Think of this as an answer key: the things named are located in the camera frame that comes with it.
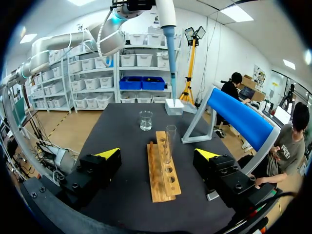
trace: poster on wall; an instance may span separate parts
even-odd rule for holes
[[[263,83],[265,81],[265,72],[257,65],[254,65],[253,81],[257,83],[257,89],[261,90],[263,88]]]

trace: person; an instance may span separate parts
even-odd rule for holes
[[[229,81],[227,81],[223,86],[221,91],[223,91],[224,93],[234,97],[236,100],[239,100],[238,97],[238,90],[237,90],[237,86],[239,86],[241,84],[241,82],[243,81],[243,77],[240,73],[238,72],[234,72],[232,74],[232,77]],[[247,104],[248,102],[250,102],[250,99],[247,98],[245,100],[242,101],[243,104]],[[216,125],[220,125],[221,122],[223,122],[223,124],[227,125],[228,123],[224,120],[224,118],[217,114],[216,116]]]
[[[253,170],[255,185],[279,183],[291,175],[302,161],[305,152],[303,133],[310,119],[308,107],[299,102],[293,111],[292,125],[285,124],[274,146]],[[253,156],[247,155],[238,161],[241,168],[247,165]]]

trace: robotic arm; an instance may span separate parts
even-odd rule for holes
[[[124,47],[124,34],[120,31],[121,25],[139,16],[143,11],[157,6],[160,26],[167,38],[170,72],[172,77],[173,97],[176,96],[176,60],[174,48],[174,27],[176,26],[176,13],[173,0],[113,0],[110,12],[102,23],[95,23],[89,27],[88,32],[69,33],[36,40],[32,45],[32,57],[23,63],[17,70],[4,78],[0,84],[0,94],[3,98],[3,106],[12,133],[22,148],[27,159],[36,170],[52,180],[48,171],[35,159],[29,150],[13,116],[13,108],[8,94],[8,88],[15,84],[24,84],[28,77],[39,73],[49,67],[49,50],[59,50],[75,47],[85,42],[90,47],[97,48],[99,56],[109,56]]]

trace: ceiling light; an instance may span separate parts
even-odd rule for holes
[[[68,1],[75,4],[76,6],[83,6],[95,0],[68,0]]]
[[[308,65],[311,64],[312,61],[312,55],[311,55],[311,50],[307,50],[305,54],[305,61]]]
[[[237,5],[225,8],[221,12],[236,22],[253,21],[253,18]]]
[[[35,34],[27,34],[20,41],[20,44],[31,42],[36,36],[37,36],[37,33],[35,33]]]
[[[283,61],[284,61],[284,64],[285,64],[286,66],[288,66],[288,67],[290,67],[290,68],[296,70],[296,66],[294,65],[294,63],[289,62],[289,61],[284,60],[284,59],[283,59]]]

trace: hand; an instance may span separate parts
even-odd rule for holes
[[[264,183],[266,183],[266,178],[262,177],[262,178],[256,179],[254,185],[255,185],[255,187],[258,187],[258,186],[260,186],[261,184],[264,184]]]

